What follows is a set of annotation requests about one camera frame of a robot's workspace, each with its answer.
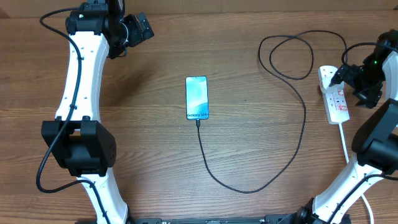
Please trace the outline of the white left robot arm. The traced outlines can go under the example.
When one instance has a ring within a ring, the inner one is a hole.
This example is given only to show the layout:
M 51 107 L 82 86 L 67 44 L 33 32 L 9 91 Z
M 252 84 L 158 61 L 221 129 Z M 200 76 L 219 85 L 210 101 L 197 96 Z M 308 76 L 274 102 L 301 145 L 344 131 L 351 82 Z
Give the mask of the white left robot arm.
M 65 89 L 54 119 L 41 127 L 46 156 L 84 187 L 96 223 L 132 223 L 113 171 L 116 140 L 101 123 L 101 81 L 108 59 L 125 57 L 154 33 L 144 13 L 125 13 L 124 1 L 89 0 L 68 11 L 62 32 L 70 44 Z

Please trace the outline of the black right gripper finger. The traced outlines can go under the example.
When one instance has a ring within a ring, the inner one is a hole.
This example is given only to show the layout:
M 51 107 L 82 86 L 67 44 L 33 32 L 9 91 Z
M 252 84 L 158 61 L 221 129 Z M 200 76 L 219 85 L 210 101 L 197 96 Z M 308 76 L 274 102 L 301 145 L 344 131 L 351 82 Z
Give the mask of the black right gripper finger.
M 352 74 L 350 65 L 342 65 L 331 78 L 329 86 L 339 85 L 342 83 L 352 84 Z
M 363 108 L 373 108 L 373 100 L 369 99 L 366 95 L 363 95 L 361 93 L 355 94 L 355 96 L 358 98 L 358 102 L 356 103 L 356 106 L 360 106 Z

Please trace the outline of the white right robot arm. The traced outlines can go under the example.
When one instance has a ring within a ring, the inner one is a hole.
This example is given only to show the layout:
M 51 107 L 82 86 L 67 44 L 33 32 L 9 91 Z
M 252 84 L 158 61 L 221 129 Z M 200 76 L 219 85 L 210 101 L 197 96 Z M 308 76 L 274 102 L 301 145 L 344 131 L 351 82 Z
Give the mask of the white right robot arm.
M 365 191 L 382 179 L 394 180 L 397 170 L 397 31 L 381 34 L 362 65 L 348 64 L 343 55 L 339 68 L 318 69 L 320 88 L 328 121 L 341 124 L 348 119 L 343 88 L 349 85 L 358 105 L 379 109 L 357 130 L 353 155 L 338 177 L 321 194 L 311 198 L 295 213 L 279 218 L 279 223 L 350 223 L 346 212 Z

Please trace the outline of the blue Galaxy smartphone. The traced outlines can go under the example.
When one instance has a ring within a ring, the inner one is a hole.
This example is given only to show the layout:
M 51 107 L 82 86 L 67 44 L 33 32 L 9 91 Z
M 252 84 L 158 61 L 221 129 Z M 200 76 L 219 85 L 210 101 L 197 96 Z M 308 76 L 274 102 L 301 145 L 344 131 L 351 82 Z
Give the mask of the blue Galaxy smartphone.
M 185 79 L 185 89 L 187 119 L 208 119 L 210 117 L 210 111 L 208 104 L 207 77 L 187 77 Z

